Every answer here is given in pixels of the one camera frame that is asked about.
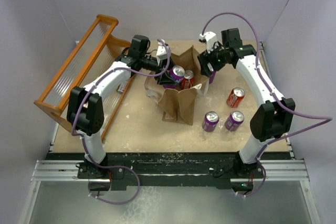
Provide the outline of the brown canvas tote bag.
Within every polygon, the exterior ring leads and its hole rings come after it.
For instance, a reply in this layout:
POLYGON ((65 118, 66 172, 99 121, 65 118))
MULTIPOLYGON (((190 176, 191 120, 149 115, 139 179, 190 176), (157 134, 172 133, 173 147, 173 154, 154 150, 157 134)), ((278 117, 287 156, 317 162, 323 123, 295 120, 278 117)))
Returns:
POLYGON ((146 95, 164 111, 163 121, 193 125, 195 99, 197 95, 203 94, 203 90, 208 85, 208 77, 200 73, 201 67, 197 58, 199 54, 194 46, 180 55, 171 54, 175 64, 185 70, 193 71, 194 84, 189 89, 166 89, 157 84, 154 78, 145 79, 146 95))

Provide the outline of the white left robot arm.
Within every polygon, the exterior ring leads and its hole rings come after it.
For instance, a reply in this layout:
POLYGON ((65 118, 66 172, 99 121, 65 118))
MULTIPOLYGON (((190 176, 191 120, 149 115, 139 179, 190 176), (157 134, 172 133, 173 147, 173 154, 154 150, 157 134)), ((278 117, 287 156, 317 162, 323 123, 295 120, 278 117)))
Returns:
POLYGON ((104 123, 104 100, 124 81, 134 74, 142 75, 141 69, 151 71, 150 77, 161 77, 167 73, 171 61, 168 44, 159 39, 166 63, 158 62, 148 53, 148 37, 135 35, 130 46, 124 48, 112 65, 96 80, 84 87, 75 86, 70 91, 67 121, 71 124, 72 136, 80 137, 85 150, 85 159, 91 163, 90 173, 96 178, 108 172, 107 156, 101 141, 104 123))

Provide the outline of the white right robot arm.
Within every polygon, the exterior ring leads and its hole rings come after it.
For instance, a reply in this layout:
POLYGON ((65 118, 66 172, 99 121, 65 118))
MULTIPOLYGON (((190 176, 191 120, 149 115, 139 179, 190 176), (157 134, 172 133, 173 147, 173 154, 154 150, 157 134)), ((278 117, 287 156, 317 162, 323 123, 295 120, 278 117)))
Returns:
POLYGON ((270 82, 252 45, 244 45, 237 28, 222 32, 222 41, 214 32, 199 35, 206 50, 198 55, 201 74, 207 77, 230 64, 245 79, 257 102, 258 109, 250 120, 251 136, 236 154, 233 171, 238 177, 246 177, 258 166, 258 159, 267 144, 282 137, 290 130, 295 109, 292 98, 285 98, 270 82))

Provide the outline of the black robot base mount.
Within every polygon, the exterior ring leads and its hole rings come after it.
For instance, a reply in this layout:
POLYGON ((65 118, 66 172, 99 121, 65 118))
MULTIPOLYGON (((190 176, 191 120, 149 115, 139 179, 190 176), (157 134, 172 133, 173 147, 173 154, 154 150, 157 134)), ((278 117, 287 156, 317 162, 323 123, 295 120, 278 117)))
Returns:
POLYGON ((49 153, 46 159, 76 161, 77 178, 110 180, 112 190, 137 185, 229 189, 231 179, 263 177, 261 165, 244 165, 236 152, 107 153, 100 168, 83 153, 49 153))

